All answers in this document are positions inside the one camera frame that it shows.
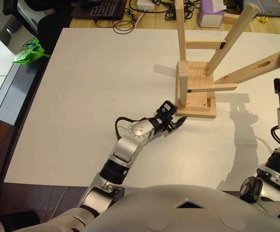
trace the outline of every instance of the black cable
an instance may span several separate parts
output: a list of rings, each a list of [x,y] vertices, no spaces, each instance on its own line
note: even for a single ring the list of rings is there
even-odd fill
[[[235,13],[233,13],[233,12],[227,11],[227,10],[223,10],[223,11],[225,11],[225,12],[227,12],[227,13],[229,13],[229,14],[232,14],[232,15],[239,15],[239,14],[235,14]]]
[[[132,32],[134,30],[135,23],[137,22],[138,17],[130,9],[127,9],[127,8],[125,8],[125,14],[130,15],[130,17],[131,17],[130,21],[123,20],[123,21],[119,21],[119,22],[115,23],[114,20],[112,19],[112,24],[113,25],[109,26],[109,27],[102,27],[102,26],[98,25],[98,20],[97,19],[94,20],[94,23],[99,28],[112,28],[113,31],[117,34],[128,34],[128,33]],[[128,24],[131,24],[130,28],[126,28],[126,29],[119,28],[121,26],[126,26]]]
[[[121,138],[120,134],[119,134],[119,131],[118,131],[118,128],[117,128],[117,124],[119,121],[127,121],[127,122],[135,122],[135,120],[132,120],[130,118],[127,118],[127,117],[119,117],[118,119],[116,119],[115,121],[115,133],[116,133],[116,137],[117,137],[117,140],[119,140]]]
[[[274,126],[271,128],[271,135],[273,139],[280,144],[280,138],[276,135],[275,131],[278,129],[278,126]]]
[[[165,2],[162,0],[152,0],[152,2],[155,5],[162,5],[165,8],[167,8],[167,10],[164,11],[143,11],[143,10],[138,10],[135,9],[131,6],[131,0],[129,0],[129,8],[133,11],[136,12],[142,12],[142,13],[149,13],[149,14],[163,14],[165,13],[165,19],[166,20],[174,20],[176,19],[176,13],[175,13],[175,4],[174,2]],[[199,8],[197,5],[200,4],[200,0],[196,0],[196,1],[188,1],[187,3],[184,4],[184,11],[185,11],[185,19],[190,19],[193,16],[193,11],[195,8]]]

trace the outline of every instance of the purple box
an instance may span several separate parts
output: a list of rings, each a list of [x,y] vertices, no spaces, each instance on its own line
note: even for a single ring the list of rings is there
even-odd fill
[[[224,12],[214,12],[213,0],[201,0],[199,8],[199,26],[202,28],[220,28]]]

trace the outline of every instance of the white table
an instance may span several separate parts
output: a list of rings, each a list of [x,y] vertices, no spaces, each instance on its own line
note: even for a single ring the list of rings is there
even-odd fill
[[[187,31],[186,36],[223,39],[226,33]],[[215,79],[278,51],[280,35],[244,33]],[[213,53],[188,50],[187,58],[209,61]],[[116,143],[117,117],[149,117],[165,100],[174,102],[178,59],[176,30],[137,29],[121,36],[111,29],[64,29],[5,181],[88,186]],[[217,93],[216,119],[188,118],[173,134],[149,143],[124,185],[238,190],[270,156],[268,147],[278,145],[269,130],[277,124],[273,79],[279,77],[275,70]]]

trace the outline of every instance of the power strip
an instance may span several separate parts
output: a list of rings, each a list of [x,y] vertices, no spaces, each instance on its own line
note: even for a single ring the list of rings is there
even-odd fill
[[[153,11],[155,9],[155,4],[151,0],[138,0],[136,5],[140,11]]]

